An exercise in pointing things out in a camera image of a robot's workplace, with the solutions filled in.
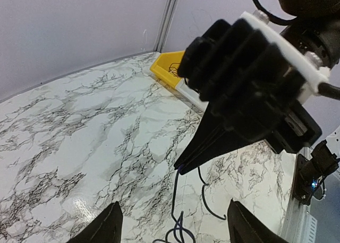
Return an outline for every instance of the wall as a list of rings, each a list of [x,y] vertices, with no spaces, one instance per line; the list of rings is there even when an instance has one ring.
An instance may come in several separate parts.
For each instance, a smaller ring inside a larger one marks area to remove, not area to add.
[[[272,13],[289,19],[278,0],[259,0]],[[226,19],[233,23],[244,11],[253,12],[252,0],[178,0],[171,22],[164,51],[185,49],[197,36],[201,36],[217,19]],[[271,25],[280,32],[283,28]],[[340,67],[332,71],[331,81],[340,86]],[[305,104],[308,112],[321,126],[325,138],[340,124],[340,102],[323,97],[314,97]]]
[[[0,100],[151,51],[167,0],[0,0]]]

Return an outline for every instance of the marble pattern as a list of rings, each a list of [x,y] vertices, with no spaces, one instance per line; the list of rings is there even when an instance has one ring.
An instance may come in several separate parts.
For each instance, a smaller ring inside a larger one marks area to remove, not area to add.
[[[122,242],[152,242],[173,227],[173,163],[200,115],[150,77],[158,53],[97,66],[0,104],[0,242],[66,242],[109,203],[124,214]],[[279,233],[292,155],[264,143],[202,167],[217,214],[241,201]],[[229,242],[204,208],[197,171],[180,177],[176,214],[197,242]]]

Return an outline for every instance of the gray panel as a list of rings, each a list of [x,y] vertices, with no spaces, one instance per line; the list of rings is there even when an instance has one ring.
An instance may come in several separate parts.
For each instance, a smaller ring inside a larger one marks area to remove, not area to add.
[[[0,100],[153,50],[167,0],[0,0]]]
[[[285,19],[291,18],[281,10],[278,0],[260,1],[272,13]],[[179,0],[164,51],[183,50],[217,19],[226,19],[233,23],[242,12],[253,12],[255,9],[252,0]],[[271,27],[278,32],[283,29],[273,24]],[[339,68],[335,67],[331,76],[332,84],[338,86],[340,86]],[[321,126],[324,132],[322,138],[328,136],[340,125],[340,102],[316,97],[308,100],[305,107]]]

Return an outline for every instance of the bolt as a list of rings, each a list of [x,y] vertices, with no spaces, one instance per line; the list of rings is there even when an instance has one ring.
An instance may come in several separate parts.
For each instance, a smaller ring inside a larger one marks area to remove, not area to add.
[[[315,54],[314,52],[307,51],[304,56],[318,69],[324,63],[322,62],[321,58]]]
[[[253,15],[265,24],[269,24],[269,22],[270,22],[269,17],[263,11],[255,10]]]

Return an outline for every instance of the yellow bin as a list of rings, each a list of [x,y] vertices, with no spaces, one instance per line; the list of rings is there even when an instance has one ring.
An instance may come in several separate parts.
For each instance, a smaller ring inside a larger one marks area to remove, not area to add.
[[[180,65],[184,51],[162,53],[151,66],[150,70],[166,84],[175,89],[181,80],[177,76],[177,69]]]

